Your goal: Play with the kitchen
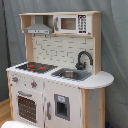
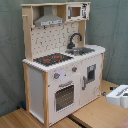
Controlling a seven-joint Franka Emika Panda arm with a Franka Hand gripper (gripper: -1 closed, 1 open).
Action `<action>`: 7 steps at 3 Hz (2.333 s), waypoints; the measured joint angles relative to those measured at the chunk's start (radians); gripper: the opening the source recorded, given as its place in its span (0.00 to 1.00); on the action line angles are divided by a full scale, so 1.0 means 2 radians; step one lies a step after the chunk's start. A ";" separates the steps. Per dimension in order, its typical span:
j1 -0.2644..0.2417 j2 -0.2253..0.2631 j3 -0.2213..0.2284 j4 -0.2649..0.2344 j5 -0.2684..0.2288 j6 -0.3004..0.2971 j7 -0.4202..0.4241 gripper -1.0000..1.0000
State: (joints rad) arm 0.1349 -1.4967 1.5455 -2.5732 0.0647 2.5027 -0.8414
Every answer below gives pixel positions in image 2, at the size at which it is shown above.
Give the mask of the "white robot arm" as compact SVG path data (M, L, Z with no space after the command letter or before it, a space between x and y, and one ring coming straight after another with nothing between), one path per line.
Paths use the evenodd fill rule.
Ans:
M128 108L128 85L120 85L107 94L106 101L122 108Z

